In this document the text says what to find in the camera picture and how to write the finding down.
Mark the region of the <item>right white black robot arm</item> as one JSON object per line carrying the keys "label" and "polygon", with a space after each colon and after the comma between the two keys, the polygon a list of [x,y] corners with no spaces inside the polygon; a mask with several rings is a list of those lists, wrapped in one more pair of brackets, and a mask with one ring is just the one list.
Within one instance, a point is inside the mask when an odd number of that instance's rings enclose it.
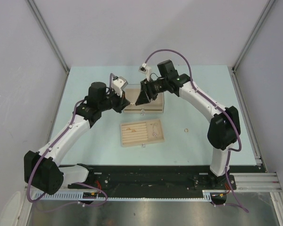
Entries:
{"label": "right white black robot arm", "polygon": [[139,72],[146,78],[140,82],[136,105],[148,104],[166,91],[186,100],[209,122],[207,138],[213,146],[213,157],[208,173],[208,184],[219,189],[229,178],[229,160],[232,151],[241,151],[241,127],[237,108],[225,107],[206,95],[193,81],[191,74],[179,74],[171,60],[158,64],[160,76],[153,80],[152,69],[143,63]]}

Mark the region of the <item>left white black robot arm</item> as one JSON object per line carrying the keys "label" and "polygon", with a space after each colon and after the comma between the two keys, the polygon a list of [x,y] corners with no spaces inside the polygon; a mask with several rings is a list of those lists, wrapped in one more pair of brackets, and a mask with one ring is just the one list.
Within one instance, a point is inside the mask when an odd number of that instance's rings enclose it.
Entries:
{"label": "left white black robot arm", "polygon": [[24,156],[24,177],[27,188],[35,187],[53,195],[61,187],[79,183],[84,188],[94,185],[95,177],[86,166],[77,164],[60,167],[66,153],[77,140],[101,118],[102,113],[114,110],[121,113],[130,105],[125,97],[128,82],[115,78],[109,87],[103,82],[93,82],[87,96],[78,101],[70,121],[45,146],[37,152],[28,151]]}

